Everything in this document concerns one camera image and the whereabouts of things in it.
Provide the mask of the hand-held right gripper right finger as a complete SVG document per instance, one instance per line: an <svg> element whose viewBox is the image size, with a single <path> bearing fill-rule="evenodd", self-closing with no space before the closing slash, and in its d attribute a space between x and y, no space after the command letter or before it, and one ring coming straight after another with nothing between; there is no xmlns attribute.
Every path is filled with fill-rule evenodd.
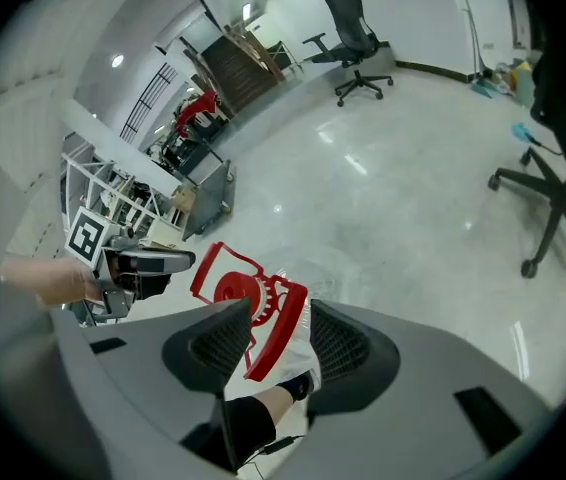
<svg viewBox="0 0 566 480"><path fill-rule="evenodd" d="M318 299L311 301L310 344L321 374L321 387L309 397L312 414L365 409L400 369L399 350L387 335Z"/></svg>

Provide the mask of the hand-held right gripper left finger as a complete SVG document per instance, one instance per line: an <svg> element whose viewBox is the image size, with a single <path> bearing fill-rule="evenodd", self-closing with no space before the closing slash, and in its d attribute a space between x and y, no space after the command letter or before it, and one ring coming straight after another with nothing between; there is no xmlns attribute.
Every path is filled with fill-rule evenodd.
<svg viewBox="0 0 566 480"><path fill-rule="evenodd" d="M176 331L163 344L164 365L185 388L221 394L250 343L250 302L229 300L173 317Z"/></svg>

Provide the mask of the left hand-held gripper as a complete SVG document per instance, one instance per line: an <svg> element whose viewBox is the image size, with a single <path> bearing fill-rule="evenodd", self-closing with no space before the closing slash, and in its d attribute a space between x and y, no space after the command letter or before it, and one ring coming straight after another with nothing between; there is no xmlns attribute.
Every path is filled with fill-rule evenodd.
<svg viewBox="0 0 566 480"><path fill-rule="evenodd" d="M133 304L164 293L171 276L196 261L190 251L145 245L134 231L81 207L68 232L66 251L86 265L100 291L94 319L122 319Z"/></svg>

